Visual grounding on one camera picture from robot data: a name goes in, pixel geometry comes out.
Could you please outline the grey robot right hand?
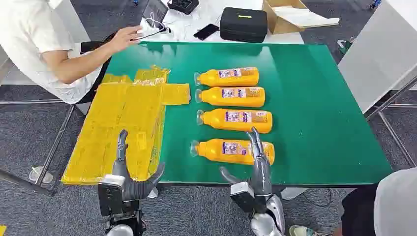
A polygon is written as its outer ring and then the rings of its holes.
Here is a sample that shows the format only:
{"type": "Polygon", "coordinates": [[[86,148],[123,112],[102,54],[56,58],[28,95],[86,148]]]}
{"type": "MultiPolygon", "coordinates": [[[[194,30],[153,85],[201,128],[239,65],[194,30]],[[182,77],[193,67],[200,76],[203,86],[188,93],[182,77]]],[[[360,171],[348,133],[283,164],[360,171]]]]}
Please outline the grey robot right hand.
{"type": "Polygon", "coordinates": [[[225,167],[220,167],[220,173],[230,184],[231,196],[268,197],[272,195],[270,180],[270,161],[267,158],[258,130],[253,126],[246,134],[250,139],[251,155],[253,157],[252,174],[248,181],[242,181],[231,175],[225,167]]]}

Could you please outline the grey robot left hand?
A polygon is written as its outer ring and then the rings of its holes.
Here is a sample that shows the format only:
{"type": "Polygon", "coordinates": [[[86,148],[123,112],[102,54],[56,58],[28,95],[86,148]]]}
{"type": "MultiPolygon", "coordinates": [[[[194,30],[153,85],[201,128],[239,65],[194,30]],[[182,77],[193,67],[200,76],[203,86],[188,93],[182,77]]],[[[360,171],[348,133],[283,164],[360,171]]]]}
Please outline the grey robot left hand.
{"type": "Polygon", "coordinates": [[[165,163],[160,163],[156,172],[152,174],[147,180],[133,180],[129,174],[126,162],[126,150],[128,148],[128,144],[126,143],[127,135],[128,132],[125,129],[122,129],[119,133],[117,157],[113,164],[112,174],[125,178],[125,181],[122,185],[123,201],[142,200],[147,198],[152,189],[154,189],[160,182],[165,170],[165,163]]]}

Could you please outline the person's hand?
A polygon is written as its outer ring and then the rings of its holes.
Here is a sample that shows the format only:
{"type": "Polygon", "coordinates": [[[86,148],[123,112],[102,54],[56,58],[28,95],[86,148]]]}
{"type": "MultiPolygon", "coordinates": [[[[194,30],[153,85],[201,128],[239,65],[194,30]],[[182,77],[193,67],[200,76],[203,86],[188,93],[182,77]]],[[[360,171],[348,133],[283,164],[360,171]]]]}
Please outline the person's hand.
{"type": "Polygon", "coordinates": [[[140,25],[125,27],[118,30],[107,44],[113,53],[117,53],[133,44],[139,43],[141,36],[142,27],[140,25]]]}

